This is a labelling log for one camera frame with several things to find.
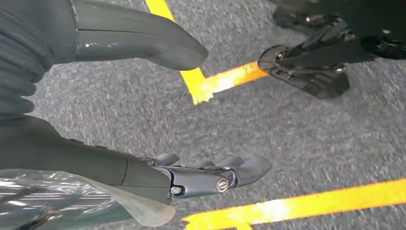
robotic hand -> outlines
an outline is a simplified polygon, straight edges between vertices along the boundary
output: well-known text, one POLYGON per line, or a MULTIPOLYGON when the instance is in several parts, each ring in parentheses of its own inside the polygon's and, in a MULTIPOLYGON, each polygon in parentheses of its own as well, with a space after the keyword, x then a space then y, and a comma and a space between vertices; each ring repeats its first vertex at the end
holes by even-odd
POLYGON ((85 145, 24 115, 34 105, 22 96, 33 95, 54 64, 144 58, 176 70, 200 66, 207 50, 168 19, 89 0, 2 0, 0 47, 0 152, 7 159, 0 170, 67 172, 169 204, 251 184, 271 168, 260 158, 171 166, 175 155, 138 158, 85 145))

gray carpet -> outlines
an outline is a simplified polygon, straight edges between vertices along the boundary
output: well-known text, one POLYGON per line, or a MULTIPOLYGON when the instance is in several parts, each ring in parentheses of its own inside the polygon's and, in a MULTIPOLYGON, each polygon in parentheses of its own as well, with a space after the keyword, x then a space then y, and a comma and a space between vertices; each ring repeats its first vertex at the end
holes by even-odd
MULTIPOLYGON (((105 0, 147 11, 142 0, 105 0)), ((265 0, 168 0, 178 23, 211 52, 206 75, 256 60, 303 36, 274 26, 265 0)), ((351 90, 321 101, 273 78, 192 104, 180 74, 144 60, 55 66, 38 84, 34 115, 67 138, 136 155, 164 152, 182 163, 227 156, 268 157, 273 170, 223 195, 176 201, 176 218, 336 188, 406 177, 406 62, 349 65, 351 90)), ((276 230, 406 228, 405 206, 257 226, 276 230)), ((144 229, 118 224, 114 229, 144 229)))

metal screw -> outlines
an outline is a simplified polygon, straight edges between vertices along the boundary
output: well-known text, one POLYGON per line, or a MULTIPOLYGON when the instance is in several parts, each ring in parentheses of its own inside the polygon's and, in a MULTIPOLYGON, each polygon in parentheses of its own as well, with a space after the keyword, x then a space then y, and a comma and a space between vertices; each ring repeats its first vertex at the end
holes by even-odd
POLYGON ((216 185, 217 191, 220 193, 227 191, 228 189, 228 180, 226 178, 221 178, 218 180, 217 185, 216 185))
POLYGON ((283 52, 281 52, 280 54, 278 54, 277 56, 276 56, 276 58, 281 58, 283 56, 283 52))
POLYGON ((336 73, 342 73, 345 71, 345 66, 336 66, 336 73))
POLYGON ((170 193, 172 193, 174 195, 179 195, 182 193, 182 188, 174 186, 174 187, 170 188, 170 193))
POLYGON ((306 17, 306 22, 307 23, 313 23, 314 21, 323 19, 323 16, 321 15, 313 15, 313 16, 307 16, 306 17))

screw head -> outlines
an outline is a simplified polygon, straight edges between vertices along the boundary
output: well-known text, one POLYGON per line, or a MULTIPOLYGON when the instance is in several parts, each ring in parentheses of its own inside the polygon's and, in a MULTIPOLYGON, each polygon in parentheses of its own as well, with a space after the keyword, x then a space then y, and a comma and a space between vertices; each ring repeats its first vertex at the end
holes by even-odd
POLYGON ((228 180, 226 178, 221 178, 218 180, 216 189, 218 192, 223 193, 228 189, 228 180))
POLYGON ((174 187, 170 188, 170 193, 172 193, 174 195, 179 195, 182 193, 182 188, 174 186, 174 187))
POLYGON ((338 66, 336 66, 335 70, 336 70, 336 73, 342 73, 346 70, 346 68, 343 65, 338 65, 338 66))
POLYGON ((281 58, 283 56, 283 52, 281 52, 280 54, 278 54, 277 56, 276 56, 276 58, 281 58))

yellow tape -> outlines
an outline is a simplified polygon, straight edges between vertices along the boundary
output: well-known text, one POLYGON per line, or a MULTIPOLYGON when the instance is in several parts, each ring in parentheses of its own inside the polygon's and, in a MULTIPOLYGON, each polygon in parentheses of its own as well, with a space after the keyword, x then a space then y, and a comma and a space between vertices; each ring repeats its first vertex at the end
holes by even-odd
POLYGON ((406 204, 406 179, 209 211, 183 221, 189 223, 187 230, 240 229, 244 225, 397 204, 406 204))
MULTIPOLYGON (((169 10, 165 0, 146 0, 147 6, 151 13, 161 17, 168 18, 175 22, 172 13, 169 10)), ((181 71, 180 74, 189 89, 194 104, 208 102, 213 98, 213 93, 202 91, 201 86, 205 82, 205 77, 200 68, 190 71, 181 71)))
MULTIPOLYGON (((168 18, 175 22, 165 0, 146 0, 151 13, 168 18)), ((205 78, 200 68, 181 71, 180 74, 189 89, 194 104, 208 102, 216 92, 228 90, 235 86, 267 76, 256 62, 252 62, 229 71, 205 78)))
POLYGON ((237 230, 254 230, 249 224, 240 224, 236 226, 237 230))

